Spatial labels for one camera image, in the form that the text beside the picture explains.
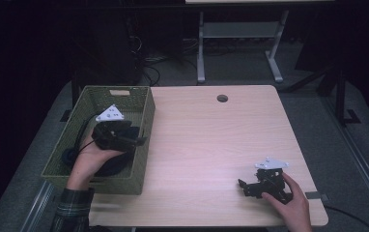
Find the green basket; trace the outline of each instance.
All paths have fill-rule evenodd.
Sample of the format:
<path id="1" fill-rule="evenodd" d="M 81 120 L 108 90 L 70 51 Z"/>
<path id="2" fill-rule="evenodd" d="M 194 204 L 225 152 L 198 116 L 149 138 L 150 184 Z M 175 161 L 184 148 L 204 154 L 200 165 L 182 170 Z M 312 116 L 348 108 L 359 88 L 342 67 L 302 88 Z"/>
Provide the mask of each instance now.
<path id="1" fill-rule="evenodd" d="M 155 115 L 155 102 L 149 87 L 86 86 L 43 170 L 43 178 L 57 188 L 66 186 L 71 169 L 61 160 L 63 152 L 73 147 L 86 120 L 95 118 L 94 115 L 112 104 L 124 114 L 126 120 L 132 122 L 133 127 L 140 128 L 139 136 L 147 137 L 146 143 L 136 148 L 133 160 L 120 173 L 109 177 L 94 177 L 90 186 L 98 193 L 142 193 Z"/>

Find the floor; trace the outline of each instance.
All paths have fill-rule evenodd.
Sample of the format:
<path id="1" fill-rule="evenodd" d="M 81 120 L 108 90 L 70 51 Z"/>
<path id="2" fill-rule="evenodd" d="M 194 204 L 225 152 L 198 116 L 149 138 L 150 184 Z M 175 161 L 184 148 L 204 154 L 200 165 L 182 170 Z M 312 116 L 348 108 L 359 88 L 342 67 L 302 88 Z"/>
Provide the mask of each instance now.
<path id="1" fill-rule="evenodd" d="M 144 76 L 138 85 L 198 84 L 194 66 L 196 56 L 194 50 L 191 50 L 193 43 L 192 40 L 185 42 L 184 47 L 188 47 L 189 55 L 183 60 L 167 59 L 155 64 L 149 63 L 150 68 L 145 68 L 146 76 L 149 78 Z M 284 81 L 280 84 L 274 83 L 264 53 L 270 45 L 271 41 L 226 41 L 219 49 L 207 48 L 205 61 L 207 81 L 204 85 L 267 84 L 283 89 L 311 74 L 295 70 L 301 44 L 284 42 L 279 46 L 275 57 Z M 159 61 L 163 57 L 162 54 L 154 52 L 149 58 L 152 58 L 149 61 Z M 337 123 L 331 110 L 334 105 L 334 94 L 327 98 L 321 98 L 316 94 L 319 81 L 313 81 L 294 93 L 282 93 L 280 99 L 316 187 L 324 197 L 325 205 L 354 215 L 369 224 L 369 179 L 356 157 L 356 154 L 361 154 L 369 165 L 369 109 L 362 95 L 348 83 L 346 108 L 353 109 L 361 123 L 342 127 Z M 48 230 L 61 190 L 45 185 L 40 174 L 65 126 L 60 119 L 68 109 L 71 109 L 70 84 L 64 86 L 52 105 L 0 202 L 0 231 Z M 49 194 L 45 197 L 36 197 L 44 193 L 42 189 L 47 189 Z M 10 214 L 8 211 L 13 207 L 17 208 L 16 214 Z M 336 210 L 326 211 L 329 217 L 328 225 L 314 228 L 314 231 L 369 231 L 365 224 L 353 217 Z M 287 231 L 285 227 L 267 229 Z M 131 229 L 112 228 L 112 230 Z M 221 228 L 209 231 L 253 231 L 253 228 Z"/>

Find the plaid sleeve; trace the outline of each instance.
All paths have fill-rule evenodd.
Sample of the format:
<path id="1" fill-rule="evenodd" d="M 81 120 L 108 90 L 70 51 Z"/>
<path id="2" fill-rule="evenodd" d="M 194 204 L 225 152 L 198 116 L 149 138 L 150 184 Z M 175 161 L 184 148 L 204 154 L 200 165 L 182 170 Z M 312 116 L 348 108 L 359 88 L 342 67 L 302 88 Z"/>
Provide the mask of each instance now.
<path id="1" fill-rule="evenodd" d="M 69 190 L 64 188 L 50 231 L 89 231 L 89 211 L 94 189 Z"/>

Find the gray carpet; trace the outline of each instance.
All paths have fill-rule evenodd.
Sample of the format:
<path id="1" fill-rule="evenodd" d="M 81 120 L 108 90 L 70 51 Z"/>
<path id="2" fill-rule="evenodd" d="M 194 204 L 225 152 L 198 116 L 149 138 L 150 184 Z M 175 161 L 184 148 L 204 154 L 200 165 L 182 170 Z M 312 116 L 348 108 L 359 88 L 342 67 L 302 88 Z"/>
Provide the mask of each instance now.
<path id="1" fill-rule="evenodd" d="M 301 44 L 282 43 L 276 55 L 280 70 L 285 77 L 275 84 L 270 67 L 264 56 L 267 43 L 239 44 L 235 51 L 221 56 L 207 56 L 205 61 L 205 85 L 271 84 L 281 89 L 303 79 L 310 72 L 295 71 Z M 186 61 L 168 60 L 152 65 L 160 72 L 160 86 L 196 85 L 195 55 L 186 56 Z M 156 72 L 145 69 L 156 80 Z M 319 80 L 311 82 L 291 94 L 280 94 L 298 144 L 308 164 L 311 175 L 320 193 L 327 199 L 325 204 L 356 215 L 369 223 L 369 188 L 355 165 L 351 149 L 346 144 L 335 119 L 330 116 L 326 102 L 334 96 L 322 99 L 315 94 Z M 139 85 L 148 85 L 143 78 Z M 369 109 L 361 94 L 348 84 L 346 107 L 355 111 L 361 124 L 348 125 L 358 149 L 369 163 Z M 64 87 L 47 115 L 43 125 L 31 144 L 22 164 L 0 201 L 0 231 L 19 231 L 32 209 L 43 180 L 43 167 L 52 151 L 65 123 L 60 119 L 65 110 L 71 109 L 71 85 Z M 35 217 L 27 227 L 47 231 L 61 193 L 54 189 L 44 205 L 43 213 Z M 369 231 L 356 220 L 327 210 L 327 226 L 315 231 Z M 114 231 L 130 231 L 129 228 L 112 228 Z M 284 227 L 268 228 L 269 231 L 287 231 Z M 228 228 L 226 231 L 238 231 Z"/>

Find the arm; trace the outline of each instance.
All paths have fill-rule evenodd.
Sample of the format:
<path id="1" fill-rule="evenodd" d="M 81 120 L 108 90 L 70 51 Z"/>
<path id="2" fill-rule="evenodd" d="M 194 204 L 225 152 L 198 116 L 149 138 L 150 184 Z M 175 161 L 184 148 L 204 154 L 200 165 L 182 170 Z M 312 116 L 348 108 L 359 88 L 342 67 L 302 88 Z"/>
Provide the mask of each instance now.
<path id="1" fill-rule="evenodd" d="M 89 182 L 103 164 L 123 152 L 101 150 L 91 136 L 87 136 L 73 166 L 67 186 L 61 195 L 55 218 L 50 231 L 89 231 L 89 211 L 91 209 L 94 190 Z"/>
<path id="2" fill-rule="evenodd" d="M 272 207 L 283 217 L 287 228 L 291 232 L 311 232 L 312 228 L 307 198 L 296 181 L 286 173 L 282 175 L 290 187 L 293 200 L 284 205 L 266 192 L 262 194 L 263 198 L 269 201 Z"/>

